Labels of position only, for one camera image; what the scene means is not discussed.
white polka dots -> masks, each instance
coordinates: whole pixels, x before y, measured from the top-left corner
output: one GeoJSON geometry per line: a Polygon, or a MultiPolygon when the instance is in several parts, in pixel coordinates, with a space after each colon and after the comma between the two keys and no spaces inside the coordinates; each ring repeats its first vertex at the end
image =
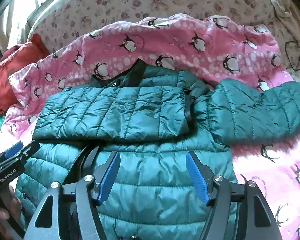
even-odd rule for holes
{"type": "Polygon", "coordinates": [[[122,70],[122,69],[123,69],[123,65],[122,65],[121,62],[119,62],[119,63],[117,64],[117,68],[118,68],[119,70],[122,70]]]}
{"type": "Polygon", "coordinates": [[[194,57],[194,58],[193,58],[193,64],[194,64],[195,66],[199,66],[200,60],[199,60],[197,57],[194,57]]]}
{"type": "Polygon", "coordinates": [[[181,27],[181,24],[180,24],[180,20],[177,20],[173,23],[173,25],[177,28],[180,28],[181,27]]]}
{"type": "Polygon", "coordinates": [[[210,74],[210,72],[209,72],[208,69],[206,69],[206,68],[203,69],[203,72],[204,72],[205,74],[207,74],[207,75],[210,74]]]}
{"type": "Polygon", "coordinates": [[[127,58],[127,57],[124,58],[123,63],[124,63],[126,66],[129,66],[129,65],[130,65],[130,59],[127,58]]]}
{"type": "Polygon", "coordinates": [[[250,58],[251,58],[252,61],[257,60],[256,54],[254,54],[254,53],[251,53],[250,58]]]}
{"type": "Polygon", "coordinates": [[[246,64],[247,64],[247,66],[250,66],[250,64],[251,64],[251,61],[248,57],[246,57],[246,64]]]}
{"type": "Polygon", "coordinates": [[[115,76],[117,76],[117,75],[119,75],[119,73],[118,73],[116,70],[112,71],[112,76],[113,76],[113,77],[115,77],[115,76]]]}
{"type": "Polygon", "coordinates": [[[214,65],[213,65],[213,64],[210,64],[210,65],[209,65],[209,70],[210,70],[211,72],[214,71],[214,65]]]}
{"type": "Polygon", "coordinates": [[[202,23],[200,23],[199,21],[196,21],[196,22],[194,23],[194,25],[195,25],[195,27],[196,27],[197,29],[202,28],[202,23]]]}
{"type": "Polygon", "coordinates": [[[150,54],[150,55],[149,55],[149,58],[150,58],[150,59],[157,59],[157,55],[155,55],[155,54],[150,54]]]}

bed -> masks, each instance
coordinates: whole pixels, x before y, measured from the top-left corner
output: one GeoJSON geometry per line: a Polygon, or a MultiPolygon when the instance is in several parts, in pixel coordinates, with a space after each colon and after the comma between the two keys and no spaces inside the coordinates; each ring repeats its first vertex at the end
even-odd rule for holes
{"type": "MultiPolygon", "coordinates": [[[[55,0],[37,19],[29,37],[38,33],[46,48],[55,53],[78,37],[117,21],[138,22],[146,17],[163,18],[177,13],[196,19],[223,15],[238,25],[264,24],[278,42],[282,60],[281,67],[268,77],[269,82],[275,86],[292,79],[300,81],[300,71],[291,69],[291,65],[300,68],[300,50],[293,43],[298,37],[276,16],[271,0],[55,0]]],[[[8,111],[5,122],[9,126],[13,125],[9,118],[16,112],[22,113],[20,106],[8,111]]],[[[7,138],[1,137],[0,151],[18,140],[29,143],[34,127],[35,122],[29,121],[22,135],[12,135],[8,144],[7,138]]],[[[235,146],[232,152],[238,182],[256,181],[275,215],[283,239],[297,239],[300,235],[300,135],[275,145],[235,146]]]]}

quilted fabric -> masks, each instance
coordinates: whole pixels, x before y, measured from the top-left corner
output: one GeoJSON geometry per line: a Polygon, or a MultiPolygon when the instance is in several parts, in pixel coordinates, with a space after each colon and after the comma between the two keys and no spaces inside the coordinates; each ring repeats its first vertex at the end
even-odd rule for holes
{"type": "Polygon", "coordinates": [[[300,133],[300,83],[263,93],[224,79],[209,100],[207,123],[222,144],[271,144],[300,133]]]}
{"type": "MultiPolygon", "coordinates": [[[[290,93],[295,95],[300,106],[299,84],[291,82],[277,89],[283,100],[290,93]]],[[[215,174],[236,182],[231,152],[224,144],[253,139],[260,143],[300,130],[300,122],[289,121],[290,127],[282,126],[281,133],[275,134],[277,130],[271,128],[276,124],[262,120],[258,109],[270,106],[284,122],[279,102],[273,90],[259,93],[238,81],[225,80],[215,92],[209,92],[189,72],[154,66],[146,68],[138,87],[66,88],[47,100],[37,122],[33,138],[49,139],[49,143],[41,144],[19,177],[17,196],[24,204],[23,214],[33,214],[45,189],[55,180],[64,180],[87,144],[84,139],[94,138],[104,141],[95,167],[105,163],[113,150],[121,155],[109,199],[98,207],[108,239],[198,239],[209,209],[192,186],[186,153],[193,150],[215,174]],[[196,98],[189,123],[182,87],[190,88],[196,98]],[[260,120],[269,127],[250,131],[247,116],[254,126],[260,120]],[[239,133],[245,127],[246,134],[239,133]]],[[[232,205],[225,239],[232,238],[235,209],[232,205]]]]}
{"type": "Polygon", "coordinates": [[[185,94],[181,88],[83,88],[50,97],[34,138],[44,134],[45,139],[142,142],[174,138],[188,131],[185,94]],[[91,120],[96,130],[87,129],[91,120]]]}

